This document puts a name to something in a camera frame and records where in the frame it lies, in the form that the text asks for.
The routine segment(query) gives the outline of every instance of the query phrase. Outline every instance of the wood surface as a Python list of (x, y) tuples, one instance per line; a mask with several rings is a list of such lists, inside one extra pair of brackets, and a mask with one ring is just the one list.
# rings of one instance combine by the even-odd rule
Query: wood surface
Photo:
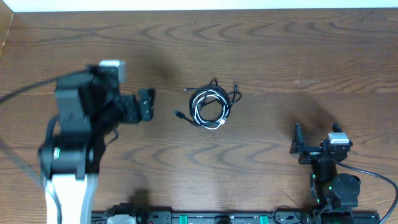
[[(123, 93), (155, 88), (155, 117), (120, 125), (101, 161), (94, 209), (121, 202), (174, 210), (273, 210), (315, 205), (310, 166), (289, 154), (295, 122), (319, 144), (338, 121), (354, 142), (346, 164), (398, 181), (396, 9), (18, 13), (0, 59), (0, 95), (82, 69), (126, 61)], [(186, 87), (212, 78), (242, 93), (216, 131), (178, 119)], [(0, 222), (45, 223), (36, 171), (54, 84), (0, 106)], [(358, 210), (383, 216), (394, 189), (361, 179)], [(388, 223), (398, 222), (395, 211)]]

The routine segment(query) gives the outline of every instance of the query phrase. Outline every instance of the green tape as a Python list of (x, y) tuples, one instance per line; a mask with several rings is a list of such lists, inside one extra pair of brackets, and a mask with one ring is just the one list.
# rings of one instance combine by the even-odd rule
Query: green tape
[(188, 215), (180, 215), (180, 224), (188, 224)]
[(260, 224), (268, 224), (268, 216), (260, 216)]

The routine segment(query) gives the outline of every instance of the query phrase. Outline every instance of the wooden tabletop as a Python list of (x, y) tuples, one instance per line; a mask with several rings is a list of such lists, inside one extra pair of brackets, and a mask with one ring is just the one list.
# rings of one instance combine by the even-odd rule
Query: wooden tabletop
[[(295, 122), (309, 144), (338, 121), (354, 143), (344, 163), (398, 182), (396, 9), (18, 13), (0, 59), (0, 95), (126, 61), (123, 93), (155, 88), (150, 122), (120, 125), (101, 161), (94, 209), (121, 202), (174, 210), (273, 210), (316, 204), (310, 166), (289, 154)], [(242, 99), (220, 129), (192, 126), (186, 87), (212, 78)], [(54, 84), (0, 106), (0, 220), (45, 223), (43, 192), (11, 152), (39, 171), (37, 149), (57, 113)], [(361, 179), (358, 210), (383, 216), (394, 189)], [(398, 222), (395, 211), (388, 223)]]

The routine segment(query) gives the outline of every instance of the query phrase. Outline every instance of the white backdrop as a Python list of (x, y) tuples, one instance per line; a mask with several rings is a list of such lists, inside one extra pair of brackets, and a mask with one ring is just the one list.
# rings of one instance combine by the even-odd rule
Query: white backdrop
[(14, 12), (398, 7), (398, 0), (3, 0)]

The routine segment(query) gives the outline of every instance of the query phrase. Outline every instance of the cable bundle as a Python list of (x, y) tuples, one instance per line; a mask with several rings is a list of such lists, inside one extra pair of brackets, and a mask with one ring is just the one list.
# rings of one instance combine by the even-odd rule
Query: cable bundle
[[(226, 122), (229, 114), (231, 113), (231, 107), (236, 102), (238, 102), (242, 95), (237, 92), (238, 84), (235, 83), (235, 88), (232, 93), (227, 93), (222, 87), (218, 86), (217, 80), (213, 79), (208, 86), (204, 86), (201, 88), (186, 88), (185, 91), (193, 91), (196, 92), (191, 96), (189, 101), (189, 113), (192, 119), (188, 119), (185, 115), (179, 111), (174, 111), (174, 114), (181, 119), (187, 120), (189, 123), (196, 127), (207, 128), (207, 129), (217, 129), (222, 124)], [(213, 100), (206, 102), (206, 99), (214, 98)], [(221, 105), (221, 113), (218, 115), (217, 119), (209, 120), (204, 119), (200, 112), (202, 109), (209, 105), (210, 103), (217, 102)]]

